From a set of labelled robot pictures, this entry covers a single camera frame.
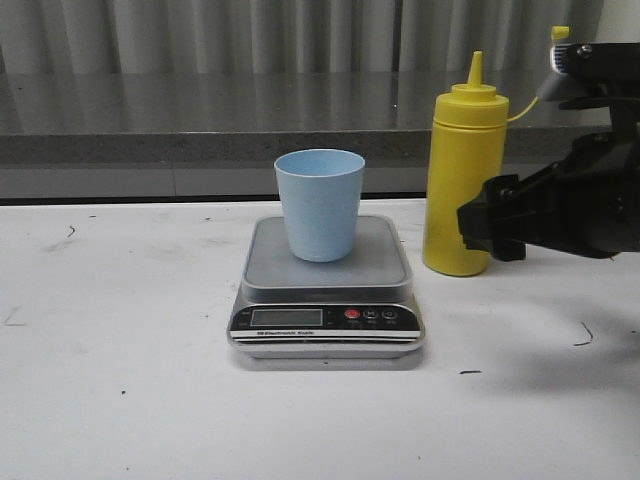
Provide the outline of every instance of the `yellow squeeze bottle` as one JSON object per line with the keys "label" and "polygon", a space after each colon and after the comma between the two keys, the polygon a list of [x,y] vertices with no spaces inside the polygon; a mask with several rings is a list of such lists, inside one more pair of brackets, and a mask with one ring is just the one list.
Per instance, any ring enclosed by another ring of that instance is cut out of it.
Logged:
{"label": "yellow squeeze bottle", "polygon": [[489,263],[487,252],[467,250],[457,210],[500,174],[508,110],[509,99],[482,83],[480,51],[473,54],[467,83],[436,99],[423,247],[424,263],[436,272],[467,277]]}

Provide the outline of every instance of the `black mark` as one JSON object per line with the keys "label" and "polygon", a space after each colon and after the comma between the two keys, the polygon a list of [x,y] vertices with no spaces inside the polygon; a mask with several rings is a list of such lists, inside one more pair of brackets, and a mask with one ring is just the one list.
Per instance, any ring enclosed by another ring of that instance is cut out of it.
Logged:
{"label": "black mark", "polygon": [[582,326],[584,327],[584,329],[587,331],[587,333],[589,334],[589,340],[587,340],[586,342],[582,342],[582,343],[574,343],[573,346],[574,347],[582,347],[584,345],[589,345],[591,342],[593,342],[593,333],[591,332],[591,330],[589,330],[589,327],[587,327],[587,324],[584,322],[580,322],[582,324]]}

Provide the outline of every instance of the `black robotic arm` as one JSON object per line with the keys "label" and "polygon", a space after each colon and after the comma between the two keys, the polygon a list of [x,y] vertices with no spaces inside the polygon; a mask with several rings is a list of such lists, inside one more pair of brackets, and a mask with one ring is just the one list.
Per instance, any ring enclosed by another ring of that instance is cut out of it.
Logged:
{"label": "black robotic arm", "polygon": [[526,244],[592,258],[640,251],[640,44],[552,48],[542,97],[560,109],[609,108],[612,130],[576,139],[571,152],[523,180],[488,180],[458,210],[469,249],[521,260]]}

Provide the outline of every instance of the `red button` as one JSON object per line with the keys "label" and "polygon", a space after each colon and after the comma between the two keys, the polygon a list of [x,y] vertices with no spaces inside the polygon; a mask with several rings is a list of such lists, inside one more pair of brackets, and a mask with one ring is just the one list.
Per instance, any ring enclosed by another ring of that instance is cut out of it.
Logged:
{"label": "red button", "polygon": [[360,318],[360,310],[356,310],[355,308],[349,308],[345,310],[344,316],[347,318]]}

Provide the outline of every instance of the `cup rim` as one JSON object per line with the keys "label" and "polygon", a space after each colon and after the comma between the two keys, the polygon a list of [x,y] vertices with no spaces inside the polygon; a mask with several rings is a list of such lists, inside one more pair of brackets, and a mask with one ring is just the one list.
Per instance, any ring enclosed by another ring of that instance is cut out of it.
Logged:
{"label": "cup rim", "polygon": [[[300,155],[302,153],[310,153],[310,152],[339,152],[342,154],[348,154],[349,156],[351,156],[352,158],[358,159],[360,160],[359,165],[350,169],[350,170],[344,170],[342,172],[339,173],[327,173],[327,174],[322,174],[322,175],[309,175],[309,174],[304,174],[304,173],[295,173],[295,172],[290,172],[288,170],[284,170],[282,168],[280,168],[280,166],[278,165],[278,162],[280,162],[280,160],[286,158],[286,157],[292,157],[292,156],[296,156],[296,155]],[[364,157],[358,153],[355,152],[351,152],[349,150],[341,150],[339,148],[308,148],[305,150],[296,150],[293,152],[289,152],[289,153],[285,153],[284,155],[281,155],[280,157],[278,157],[276,159],[276,161],[274,162],[274,168],[279,171],[282,172],[286,175],[291,175],[294,177],[304,177],[304,178],[325,178],[325,177],[339,177],[342,175],[348,175],[350,173],[354,173],[357,172],[358,170],[362,170],[364,168],[366,164],[366,161],[364,159]]]}

